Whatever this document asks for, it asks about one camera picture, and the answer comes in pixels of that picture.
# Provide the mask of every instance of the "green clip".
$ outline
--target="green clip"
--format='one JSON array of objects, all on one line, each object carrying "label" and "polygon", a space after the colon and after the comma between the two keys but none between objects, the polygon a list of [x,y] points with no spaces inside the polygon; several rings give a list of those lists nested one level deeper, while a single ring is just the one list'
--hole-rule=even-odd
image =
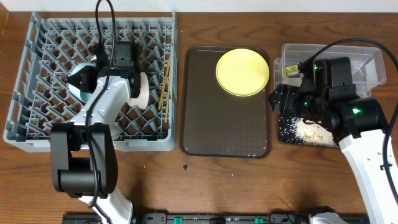
[{"label": "green clip", "polygon": [[175,217],[174,224],[182,224],[182,217]]},{"label": "green clip", "polygon": [[255,224],[263,224],[263,223],[264,223],[264,220],[263,220],[262,218],[256,218],[256,219],[254,220],[254,223],[255,223]]}]

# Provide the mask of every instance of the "wood grain surface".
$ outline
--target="wood grain surface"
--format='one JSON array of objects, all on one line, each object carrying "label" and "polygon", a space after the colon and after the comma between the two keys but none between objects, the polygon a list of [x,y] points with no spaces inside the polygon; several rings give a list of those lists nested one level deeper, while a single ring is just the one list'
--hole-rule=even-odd
[{"label": "wood grain surface", "polygon": [[8,14],[9,13],[8,13],[7,9],[0,3],[0,40],[4,33],[4,28],[7,24]]},{"label": "wood grain surface", "polygon": [[[94,13],[40,15],[93,17]],[[109,13],[100,16],[109,17]],[[171,13],[127,12],[116,16],[159,17]],[[286,43],[328,44],[342,38],[369,37],[398,55],[398,14],[178,13],[177,19],[179,101],[185,52],[194,45],[262,47],[273,61],[280,57]],[[29,20],[30,13],[10,13],[0,41],[2,130]],[[398,74],[387,55],[383,56],[387,83],[373,89],[372,96],[390,119],[398,100]],[[178,117],[181,114],[179,103]],[[353,172],[339,150],[281,144],[276,135],[276,115],[272,121],[273,149],[265,159],[190,157],[178,146],[170,152],[118,151],[120,189],[141,212],[267,213],[275,208],[299,212],[328,205],[339,213],[366,213]],[[392,138],[395,152],[397,134],[396,129]],[[88,151],[79,154],[88,156]],[[91,212],[77,199],[54,190],[49,153],[26,153],[1,140],[0,181],[0,223],[60,223],[66,212]]]}]

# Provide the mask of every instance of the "brown tray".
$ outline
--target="brown tray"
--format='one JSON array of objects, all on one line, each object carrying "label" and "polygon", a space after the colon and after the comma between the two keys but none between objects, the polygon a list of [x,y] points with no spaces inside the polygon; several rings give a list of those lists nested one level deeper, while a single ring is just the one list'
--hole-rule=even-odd
[{"label": "brown tray", "polygon": [[267,52],[255,47],[198,46],[187,52],[180,147],[190,156],[258,159],[271,151],[271,81],[248,97],[229,94],[217,82],[218,60],[238,48],[259,53],[270,66]]}]

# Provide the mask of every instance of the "yellow plate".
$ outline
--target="yellow plate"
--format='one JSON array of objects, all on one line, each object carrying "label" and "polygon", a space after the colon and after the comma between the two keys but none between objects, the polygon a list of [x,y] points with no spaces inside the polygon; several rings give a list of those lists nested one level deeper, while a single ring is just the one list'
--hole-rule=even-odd
[{"label": "yellow plate", "polygon": [[218,60],[216,77],[228,93],[251,96],[266,86],[269,68],[258,53],[248,49],[235,49],[226,52]]}]

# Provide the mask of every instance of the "gray dish rack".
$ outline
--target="gray dish rack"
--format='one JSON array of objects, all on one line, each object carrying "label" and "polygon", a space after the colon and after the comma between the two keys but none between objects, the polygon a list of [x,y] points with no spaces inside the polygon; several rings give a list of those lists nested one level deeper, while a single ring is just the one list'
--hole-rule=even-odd
[{"label": "gray dish rack", "polygon": [[[110,18],[99,20],[107,54],[111,47]],[[125,104],[115,120],[120,151],[170,151],[176,144],[178,24],[172,17],[116,18],[118,40],[142,48],[140,69],[150,85],[148,107]],[[42,19],[32,14],[12,94],[4,140],[27,152],[49,152],[53,123],[68,122],[83,106],[68,92],[65,78],[80,62],[89,62],[88,47],[98,42],[94,18]],[[170,66],[169,117],[165,120],[167,90],[161,96]]]}]

